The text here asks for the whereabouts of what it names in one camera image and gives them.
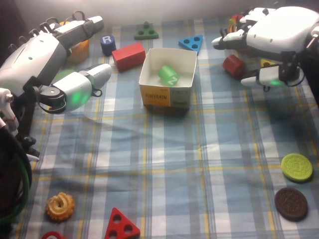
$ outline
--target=green cable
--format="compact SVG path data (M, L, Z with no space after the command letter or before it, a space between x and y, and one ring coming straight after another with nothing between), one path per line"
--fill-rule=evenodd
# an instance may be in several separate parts
M23 198L21 203L13 210L12 213L9 215L5 216L4 218L0 218L0 225L1 224L7 224L11 223L12 219L14 219L19 213L23 210L25 207L26 203L28 202L28 197L29 197L29 178L27 171L24 167L24 164L22 160L16 157L17 154L14 154L13 159L17 161L19 168L21 169L22 173L22 184L23 184Z

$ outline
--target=screw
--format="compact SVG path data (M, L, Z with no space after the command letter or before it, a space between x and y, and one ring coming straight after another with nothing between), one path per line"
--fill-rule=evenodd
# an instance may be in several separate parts
M7 94L5 96L5 101L7 101L8 103L12 103L13 102L13 95Z

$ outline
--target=white box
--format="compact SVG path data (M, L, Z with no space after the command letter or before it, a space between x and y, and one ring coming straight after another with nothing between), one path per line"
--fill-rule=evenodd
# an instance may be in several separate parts
M144 61L139 85L144 105L189 108L197 52L175 48L151 48ZM165 86L158 76L162 66L178 74L175 86Z

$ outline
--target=white backdrop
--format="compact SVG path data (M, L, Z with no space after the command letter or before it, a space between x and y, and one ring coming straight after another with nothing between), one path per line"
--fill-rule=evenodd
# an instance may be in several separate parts
M202 18L240 13L250 6L271 7L285 0L14 0L28 29L38 28L49 17L64 21L75 10L86 17L100 15L107 26L144 21Z

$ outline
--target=checkered fabric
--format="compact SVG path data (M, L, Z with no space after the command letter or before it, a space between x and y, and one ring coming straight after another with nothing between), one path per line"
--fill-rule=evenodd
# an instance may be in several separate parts
M49 115L36 109L31 136L41 157L12 239L40 239L58 231L67 239L102 239L117 207L154 239L319 238L319 110L306 81L295 88L248 89L222 67L227 51L212 48L227 19L154 24L150 48L179 48L178 41L203 35L191 95L183 116L155 114L143 106L141 66L118 74L104 57L100 37L112 34L117 48L135 43L136 26L105 28L91 39L90 57L77 66L109 63L113 74L78 110ZM253 58L250 67L259 67ZM314 178L295 184L281 172L282 158L301 153ZM275 193L286 186L307 198L299 223L276 211ZM46 200L59 192L75 199L74 215L51 223Z

